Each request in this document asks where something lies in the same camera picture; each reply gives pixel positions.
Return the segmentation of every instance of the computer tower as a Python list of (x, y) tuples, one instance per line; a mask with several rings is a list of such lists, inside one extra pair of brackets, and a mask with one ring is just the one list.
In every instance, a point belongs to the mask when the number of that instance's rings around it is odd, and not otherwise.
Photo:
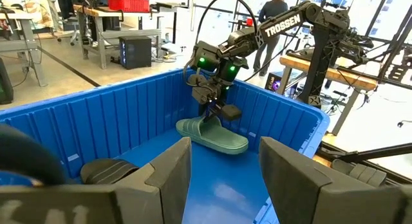
[(146, 36), (119, 37), (120, 63), (127, 70), (152, 66), (152, 40)]
[(6, 66), (0, 58), (0, 104), (10, 104), (14, 99), (13, 86), (10, 83)]

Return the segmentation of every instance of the bin wall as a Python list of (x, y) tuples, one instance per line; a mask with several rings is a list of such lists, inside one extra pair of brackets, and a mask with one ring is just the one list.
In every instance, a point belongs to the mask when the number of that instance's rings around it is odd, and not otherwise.
[[(271, 136), (312, 157), (329, 124), (322, 111), (244, 82), (229, 89), (227, 101), (243, 115), (223, 125), (247, 137), (254, 152), (261, 136)], [(179, 70), (1, 111), (0, 122), (41, 142), (76, 178), (83, 164), (123, 154), (196, 115)]]

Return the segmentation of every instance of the red bin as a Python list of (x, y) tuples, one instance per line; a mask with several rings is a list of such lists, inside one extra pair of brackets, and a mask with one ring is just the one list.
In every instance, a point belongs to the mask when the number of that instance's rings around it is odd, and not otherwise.
[(149, 12), (148, 0), (109, 0), (111, 10), (123, 12)]

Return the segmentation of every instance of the bin floor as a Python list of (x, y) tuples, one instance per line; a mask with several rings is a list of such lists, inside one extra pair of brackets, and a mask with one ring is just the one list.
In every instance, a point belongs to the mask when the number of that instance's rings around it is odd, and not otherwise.
[[(179, 139), (172, 129), (119, 158), (141, 167)], [(231, 156), (192, 143), (192, 178), (183, 223), (251, 224), (267, 198), (256, 153)]]

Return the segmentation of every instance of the blue plastic bin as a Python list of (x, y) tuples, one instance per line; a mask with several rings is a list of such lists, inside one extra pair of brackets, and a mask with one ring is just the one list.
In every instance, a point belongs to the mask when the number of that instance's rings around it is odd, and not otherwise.
[[(193, 143), (184, 223), (256, 221), (268, 198), (258, 162), (260, 137), (311, 158), (329, 124), (316, 108), (240, 81), (229, 89), (228, 102), (243, 115), (223, 125), (246, 136), (249, 151), (232, 156)], [(82, 165), (97, 158), (144, 165), (181, 138), (174, 126), (179, 119), (197, 115), (191, 88), (176, 70), (1, 111), (0, 122), (43, 143), (68, 176), (78, 178)]]

